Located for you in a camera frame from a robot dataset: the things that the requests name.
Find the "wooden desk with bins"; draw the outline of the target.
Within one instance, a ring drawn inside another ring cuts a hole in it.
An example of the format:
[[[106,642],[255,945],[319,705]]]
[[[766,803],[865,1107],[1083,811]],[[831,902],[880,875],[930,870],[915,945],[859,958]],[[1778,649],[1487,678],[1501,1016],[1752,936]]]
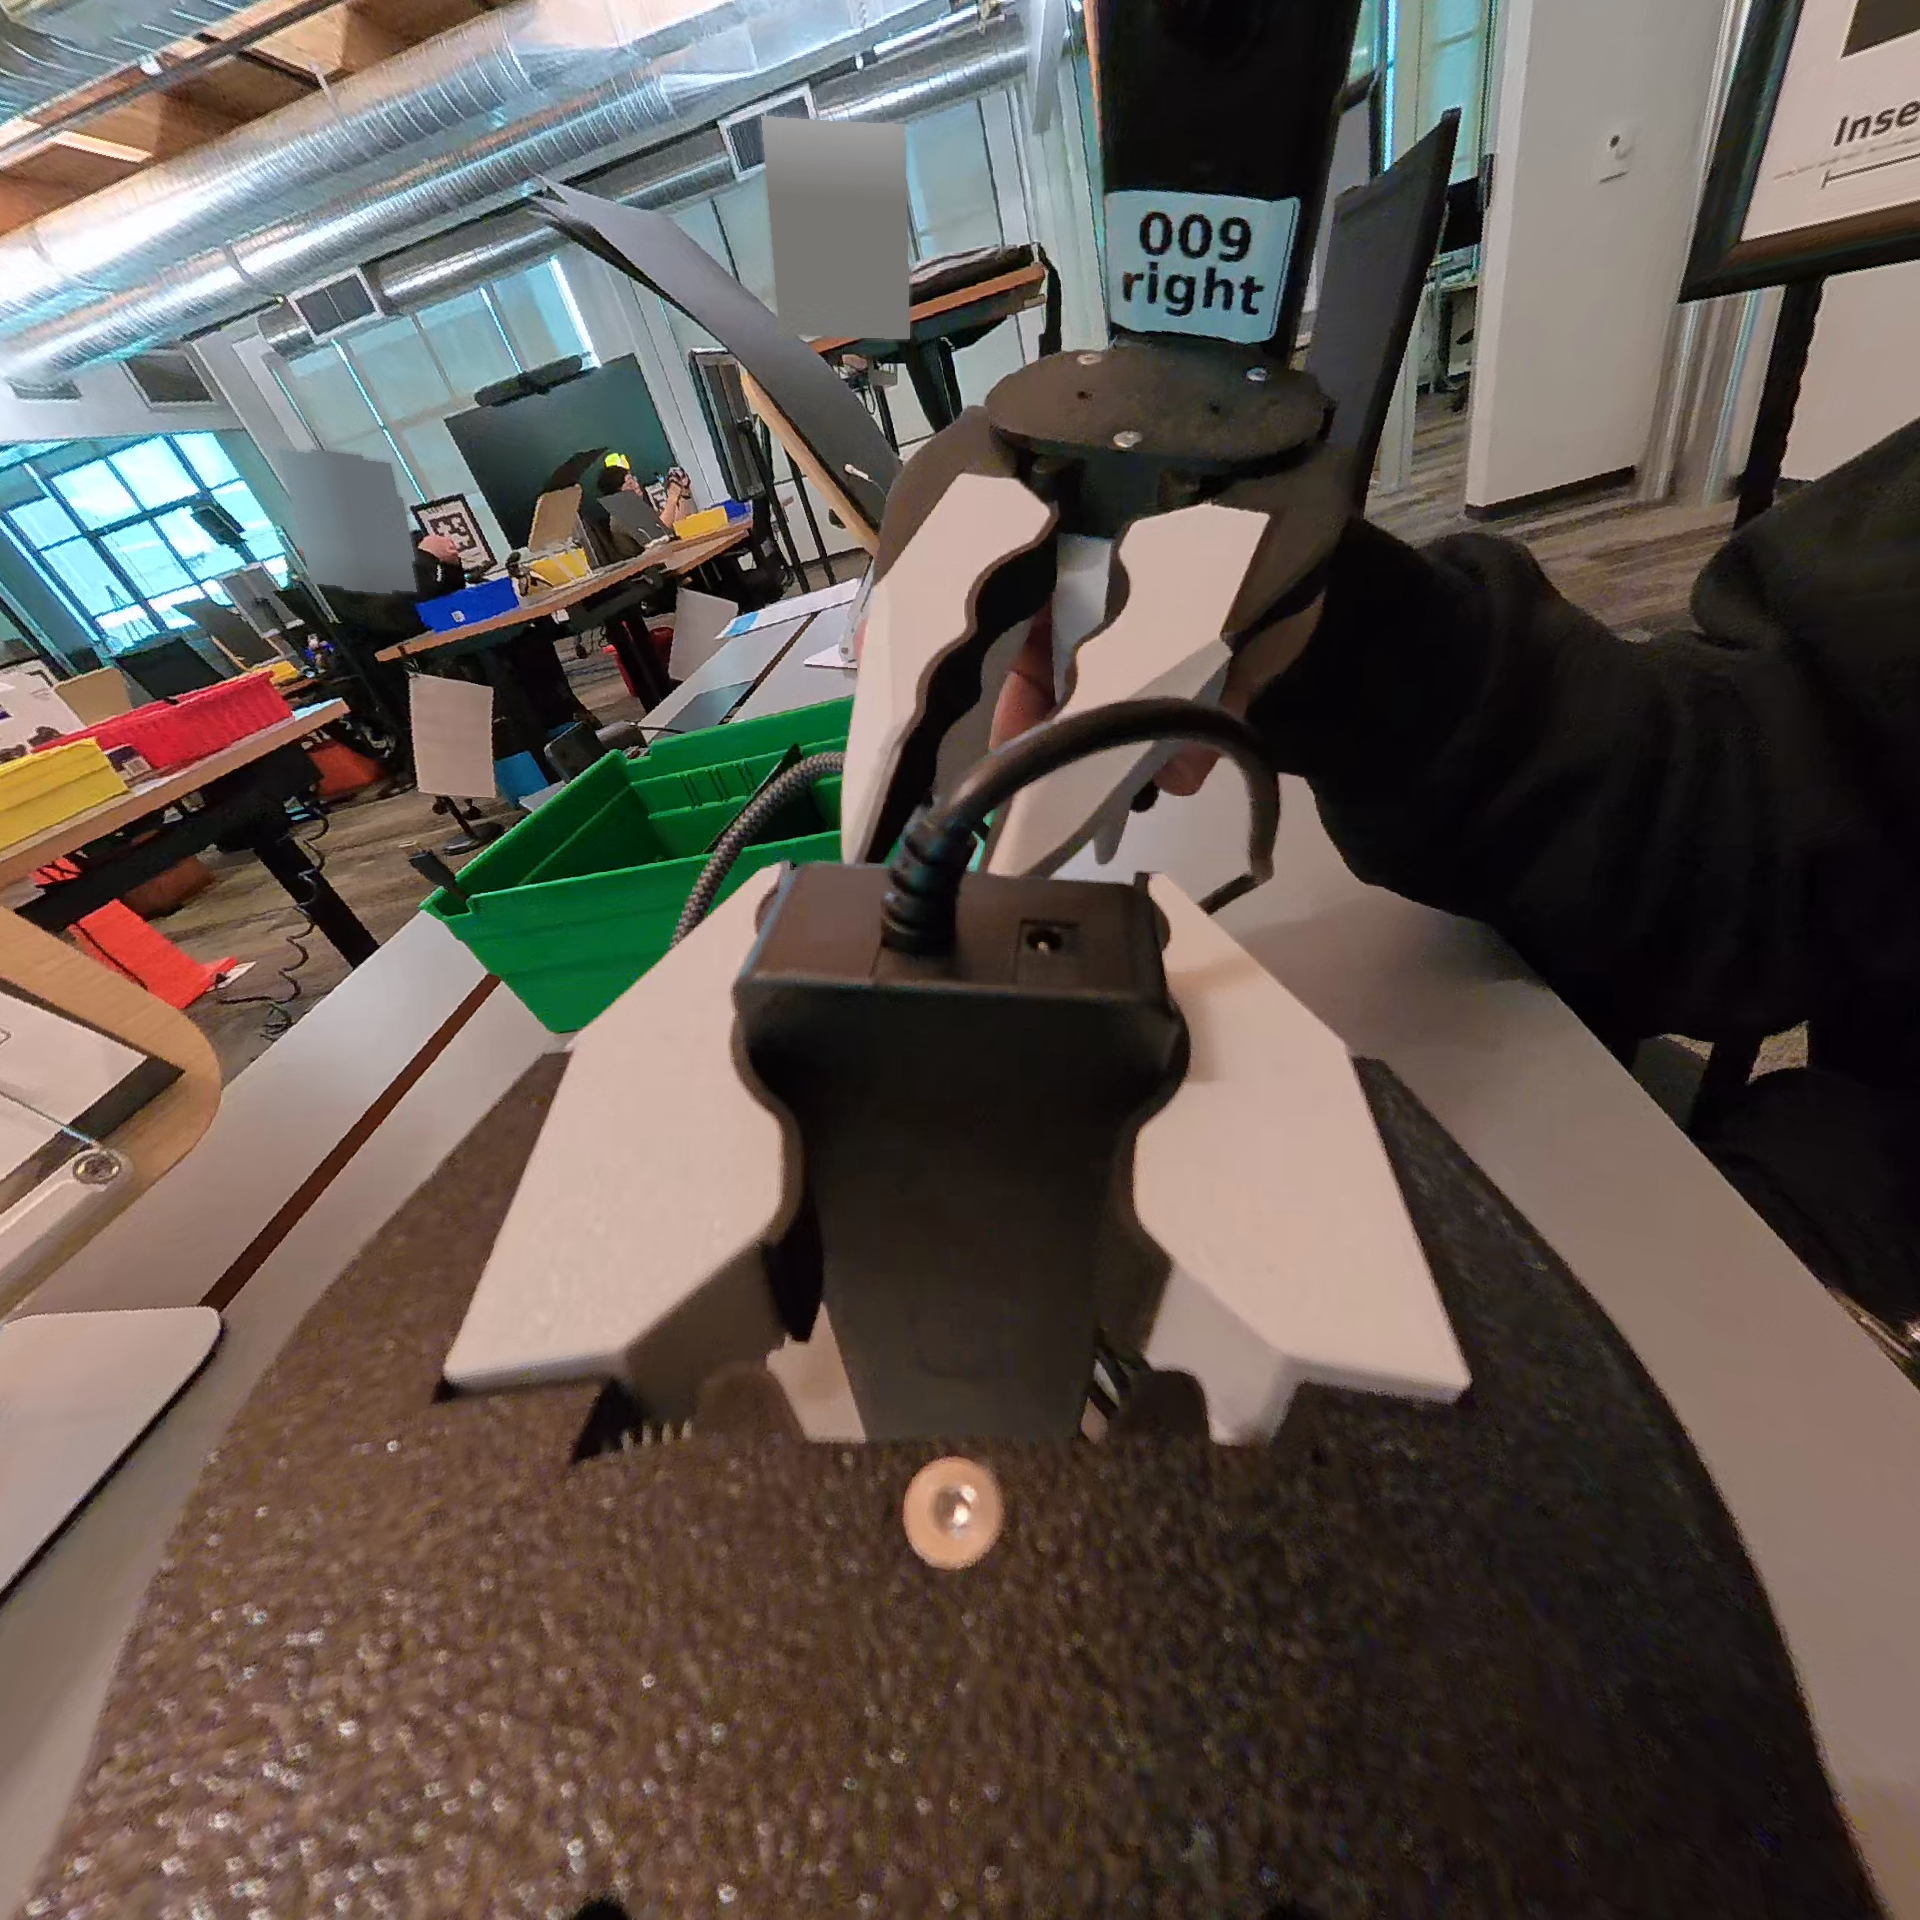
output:
[[[729,521],[687,542],[664,536],[648,544],[642,553],[595,567],[575,582],[539,589],[517,598],[510,606],[473,619],[467,612],[451,612],[451,623],[428,628],[416,636],[399,636],[375,650],[381,664],[404,664],[412,673],[441,672],[441,664],[462,659],[492,659],[497,649],[510,643],[517,632],[589,623],[603,628],[614,620],[637,594],[648,594],[661,582],[679,582],[744,546],[756,525],[747,517]]]

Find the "wooden document stand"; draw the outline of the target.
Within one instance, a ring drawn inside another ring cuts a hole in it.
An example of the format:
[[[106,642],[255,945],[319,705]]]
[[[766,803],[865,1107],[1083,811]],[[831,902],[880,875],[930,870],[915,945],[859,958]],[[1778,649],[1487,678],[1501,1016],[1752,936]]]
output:
[[[171,1005],[2,910],[2,988],[177,1069],[173,1081],[50,1177],[2,1191],[2,1591],[208,1370],[208,1305],[31,1309],[31,1300],[208,1135],[221,1069]]]

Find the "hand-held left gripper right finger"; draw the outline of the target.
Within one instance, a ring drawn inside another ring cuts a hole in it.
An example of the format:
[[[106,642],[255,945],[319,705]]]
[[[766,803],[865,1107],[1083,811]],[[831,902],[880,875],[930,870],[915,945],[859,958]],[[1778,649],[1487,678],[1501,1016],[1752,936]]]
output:
[[[1189,1064],[1135,1144],[1169,1259],[1145,1362],[1201,1384],[1226,1445],[1301,1384],[1452,1407],[1471,1376],[1350,1049],[1173,878],[1150,896]]]

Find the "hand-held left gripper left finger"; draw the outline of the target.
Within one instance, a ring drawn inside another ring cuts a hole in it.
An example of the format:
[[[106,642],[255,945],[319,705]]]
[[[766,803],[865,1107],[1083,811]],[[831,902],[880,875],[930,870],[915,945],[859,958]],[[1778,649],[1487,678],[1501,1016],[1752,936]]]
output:
[[[831,1323],[791,1334],[776,1302],[797,1177],[736,1061],[736,979],[783,878],[752,875],[575,1035],[443,1354],[447,1388],[614,1384],[669,1436],[697,1418],[707,1378],[769,1367],[808,1439],[865,1439]]]

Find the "wooden office desk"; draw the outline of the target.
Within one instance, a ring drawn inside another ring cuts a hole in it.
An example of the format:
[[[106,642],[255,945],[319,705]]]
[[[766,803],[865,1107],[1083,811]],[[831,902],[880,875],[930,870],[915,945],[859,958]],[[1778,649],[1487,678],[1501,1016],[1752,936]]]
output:
[[[339,717],[347,717],[344,701],[296,709],[286,721],[218,754],[155,776],[123,799],[22,839],[2,851],[2,887],[37,880],[58,861],[78,857],[74,878],[44,880],[22,905],[31,924],[64,930],[191,854],[247,851],[347,968],[362,968],[375,958],[378,937],[304,851],[286,811],[316,793],[319,771],[310,749]]]

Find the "silver air duct with vent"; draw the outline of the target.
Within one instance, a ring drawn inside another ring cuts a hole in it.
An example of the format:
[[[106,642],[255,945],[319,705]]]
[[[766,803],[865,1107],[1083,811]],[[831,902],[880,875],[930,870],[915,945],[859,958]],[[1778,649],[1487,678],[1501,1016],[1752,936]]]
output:
[[[954,4],[510,4],[2,234],[2,380],[221,326]]]

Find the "printed instruction sheets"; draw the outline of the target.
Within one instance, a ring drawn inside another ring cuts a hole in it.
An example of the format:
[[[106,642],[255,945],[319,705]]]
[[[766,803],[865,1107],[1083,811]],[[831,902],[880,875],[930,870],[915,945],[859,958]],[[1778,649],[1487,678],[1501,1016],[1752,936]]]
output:
[[[101,1144],[173,1076],[171,1061],[2,988],[2,1191],[34,1187]]]

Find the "large black television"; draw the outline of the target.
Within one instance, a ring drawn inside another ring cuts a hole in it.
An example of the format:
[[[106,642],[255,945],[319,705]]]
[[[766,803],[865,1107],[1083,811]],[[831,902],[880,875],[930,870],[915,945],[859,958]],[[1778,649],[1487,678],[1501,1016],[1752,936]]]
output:
[[[509,546],[524,546],[540,493],[580,487],[595,465],[622,455],[642,482],[679,465],[635,358],[616,358],[497,405],[443,422]]]

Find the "green plastic bin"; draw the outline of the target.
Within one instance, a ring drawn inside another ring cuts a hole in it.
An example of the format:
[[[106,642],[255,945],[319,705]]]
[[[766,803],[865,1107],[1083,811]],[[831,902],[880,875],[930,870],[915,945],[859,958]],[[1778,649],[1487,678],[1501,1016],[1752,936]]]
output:
[[[422,909],[549,1030],[576,1030],[661,961],[738,811],[848,729],[837,699],[603,754]]]

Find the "person's right hand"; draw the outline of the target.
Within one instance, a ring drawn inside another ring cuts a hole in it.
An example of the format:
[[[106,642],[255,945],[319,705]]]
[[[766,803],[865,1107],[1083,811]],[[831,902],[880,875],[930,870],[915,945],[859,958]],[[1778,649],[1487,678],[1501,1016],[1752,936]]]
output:
[[[1012,650],[995,699],[988,749],[997,752],[1024,731],[1042,729],[1057,709],[1052,612],[1038,612]],[[1215,768],[1213,749],[1174,749],[1155,763],[1155,787],[1174,799],[1197,792]]]

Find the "yellow plastic bin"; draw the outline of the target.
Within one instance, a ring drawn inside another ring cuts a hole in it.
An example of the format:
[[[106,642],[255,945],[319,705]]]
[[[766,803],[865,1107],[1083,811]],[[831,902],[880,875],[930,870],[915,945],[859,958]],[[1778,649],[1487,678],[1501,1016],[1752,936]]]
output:
[[[130,793],[110,754],[78,739],[2,762],[2,851]]]

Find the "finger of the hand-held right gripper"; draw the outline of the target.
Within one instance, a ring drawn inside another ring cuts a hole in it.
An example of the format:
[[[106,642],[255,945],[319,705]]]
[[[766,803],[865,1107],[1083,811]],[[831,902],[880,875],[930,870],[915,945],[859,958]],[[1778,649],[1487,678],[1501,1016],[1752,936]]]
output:
[[[1264,536],[1251,507],[1194,503],[1135,521],[1112,550],[1112,612],[1056,653],[1057,717],[1145,699],[1215,705],[1233,650],[1226,623]],[[993,830],[988,870],[1048,878],[1084,844],[1112,857],[1126,813],[1173,743],[1103,749],[1015,793]]]
[[[1019,477],[954,477],[876,584],[860,628],[842,763],[842,861],[880,861],[926,786],[901,786],[930,721],[930,684],[953,660],[977,673],[984,584],[1028,553],[1052,559],[1056,507]]]

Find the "large black usb hub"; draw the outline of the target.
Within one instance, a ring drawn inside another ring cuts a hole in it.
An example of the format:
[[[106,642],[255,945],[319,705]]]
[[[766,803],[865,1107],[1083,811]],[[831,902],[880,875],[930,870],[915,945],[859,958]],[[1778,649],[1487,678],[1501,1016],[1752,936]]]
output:
[[[817,1309],[876,1441],[1068,1441],[1121,1253],[1133,1147],[1189,1061],[1141,885],[967,875],[954,943],[880,943],[884,867],[779,880],[736,1058],[797,1177],[780,1305]]]

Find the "framed marker poster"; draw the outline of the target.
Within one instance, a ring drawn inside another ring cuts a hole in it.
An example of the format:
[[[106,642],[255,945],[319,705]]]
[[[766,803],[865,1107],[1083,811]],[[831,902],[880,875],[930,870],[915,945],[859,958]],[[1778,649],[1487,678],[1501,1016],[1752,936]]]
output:
[[[1778,289],[1735,529],[1774,507],[1834,277],[1915,259],[1915,4],[1742,4],[1678,305]]]

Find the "standing desk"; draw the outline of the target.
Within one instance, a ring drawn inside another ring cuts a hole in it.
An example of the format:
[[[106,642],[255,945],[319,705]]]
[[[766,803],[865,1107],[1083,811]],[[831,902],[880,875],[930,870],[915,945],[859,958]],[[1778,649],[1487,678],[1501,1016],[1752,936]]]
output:
[[[880,370],[906,370],[915,397],[927,408],[930,433],[960,411],[954,353],[977,344],[997,323],[1042,310],[1038,358],[1064,344],[1064,294],[1057,266],[1044,248],[1022,241],[1012,248],[939,255],[909,274],[909,334],[880,336],[813,336],[810,350],[852,380],[852,390],[876,405],[878,426],[890,449],[897,426],[880,394]]]

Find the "orange cone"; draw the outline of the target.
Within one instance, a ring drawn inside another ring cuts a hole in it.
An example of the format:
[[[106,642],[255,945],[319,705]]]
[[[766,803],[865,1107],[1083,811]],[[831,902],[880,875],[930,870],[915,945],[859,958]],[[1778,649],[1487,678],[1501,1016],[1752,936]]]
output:
[[[186,1010],[215,996],[245,961],[204,966],[123,902],[106,902],[66,928],[70,943],[162,1005]]]

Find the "red plastic bin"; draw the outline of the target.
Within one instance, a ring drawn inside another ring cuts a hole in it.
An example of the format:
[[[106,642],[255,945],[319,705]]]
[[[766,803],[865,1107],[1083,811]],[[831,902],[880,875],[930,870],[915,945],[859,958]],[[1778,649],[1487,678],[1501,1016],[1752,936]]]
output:
[[[284,701],[271,673],[251,672],[179,699],[159,699],[91,729],[61,736],[52,743],[91,741],[113,754],[141,754],[155,771],[177,771],[218,754],[257,731],[289,721],[296,710]]]

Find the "person's right forearm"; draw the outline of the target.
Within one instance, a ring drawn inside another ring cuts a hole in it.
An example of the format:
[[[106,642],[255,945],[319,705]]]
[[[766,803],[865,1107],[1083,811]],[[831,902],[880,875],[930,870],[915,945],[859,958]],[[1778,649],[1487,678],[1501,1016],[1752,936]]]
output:
[[[1488,924],[1607,1042],[1805,1026],[1915,1081],[1915,424],[1646,642],[1514,542],[1358,525],[1251,717],[1361,880]]]

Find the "white card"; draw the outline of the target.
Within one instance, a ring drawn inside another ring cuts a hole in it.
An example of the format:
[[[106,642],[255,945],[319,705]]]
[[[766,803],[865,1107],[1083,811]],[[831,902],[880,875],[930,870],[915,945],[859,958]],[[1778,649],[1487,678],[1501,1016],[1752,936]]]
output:
[[[494,688],[443,673],[408,678],[416,787],[447,800],[497,799]]]

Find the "document stand with black sheet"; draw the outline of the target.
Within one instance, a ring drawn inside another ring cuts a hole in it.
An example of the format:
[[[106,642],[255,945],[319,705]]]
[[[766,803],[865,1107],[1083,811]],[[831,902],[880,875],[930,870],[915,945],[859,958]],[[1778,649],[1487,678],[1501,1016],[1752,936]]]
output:
[[[1307,370],[1333,402],[1333,443],[1352,456],[1356,517],[1333,553],[1318,594],[1340,632],[1367,614],[1423,614],[1449,604],[1447,570],[1413,544],[1373,529],[1361,517],[1361,498],[1382,408],[1413,326],[1415,289],[1438,236],[1452,141],[1455,121],[1443,121],[1397,170],[1340,204],[1340,234],[1330,250],[1308,348],[1311,365],[1327,378]],[[831,468],[835,485],[878,531],[880,553],[888,498],[909,465],[897,465],[884,443],[867,449],[876,429],[852,424],[852,394],[846,394],[817,350],[802,344],[761,300],[719,271],[682,226],[655,211],[552,187],[540,215],[575,241],[585,241],[590,255],[606,257],[616,271],[706,323],[740,370],[756,378],[779,417]]]

